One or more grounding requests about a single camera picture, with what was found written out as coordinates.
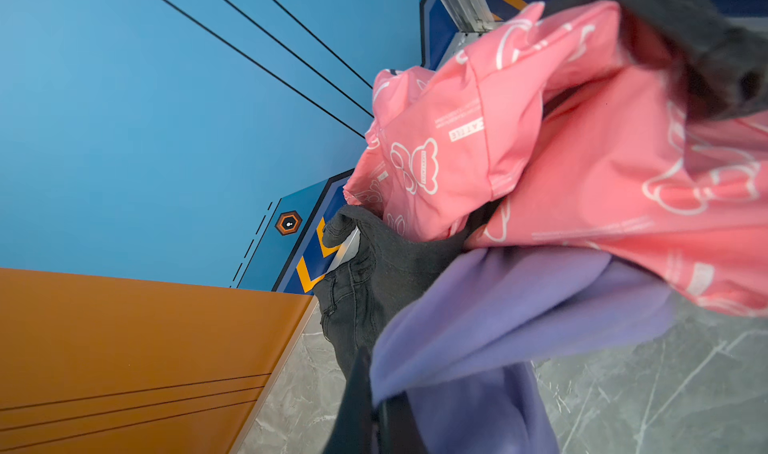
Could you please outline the purple cloth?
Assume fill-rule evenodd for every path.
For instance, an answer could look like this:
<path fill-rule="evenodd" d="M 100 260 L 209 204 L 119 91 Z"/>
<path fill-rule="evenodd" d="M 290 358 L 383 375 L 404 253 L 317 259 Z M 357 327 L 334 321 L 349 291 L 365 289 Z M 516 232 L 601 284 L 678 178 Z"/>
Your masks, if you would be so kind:
<path fill-rule="evenodd" d="M 481 248 L 385 327 L 372 400 L 405 394 L 431 453 L 555 453 L 535 362 L 639 344 L 675 318 L 672 288 L 590 248 Z"/>

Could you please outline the pink printed cloth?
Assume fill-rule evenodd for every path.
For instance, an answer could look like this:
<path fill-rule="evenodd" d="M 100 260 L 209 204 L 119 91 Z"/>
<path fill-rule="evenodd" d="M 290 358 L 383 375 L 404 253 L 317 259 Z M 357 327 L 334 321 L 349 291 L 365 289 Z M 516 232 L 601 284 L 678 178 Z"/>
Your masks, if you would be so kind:
<path fill-rule="evenodd" d="M 440 70 L 381 72 L 345 189 L 414 241 L 591 247 L 767 313 L 767 114 L 698 120 L 682 55 L 619 4 L 530 4 Z"/>

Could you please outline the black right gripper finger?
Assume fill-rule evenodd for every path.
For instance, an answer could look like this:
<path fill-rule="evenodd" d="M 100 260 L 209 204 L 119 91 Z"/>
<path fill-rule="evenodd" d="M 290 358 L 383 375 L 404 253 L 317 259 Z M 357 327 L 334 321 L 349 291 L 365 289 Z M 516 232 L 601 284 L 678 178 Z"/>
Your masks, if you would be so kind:
<path fill-rule="evenodd" d="M 373 404 L 370 351 L 358 351 L 324 454 L 425 453 L 408 397 Z"/>

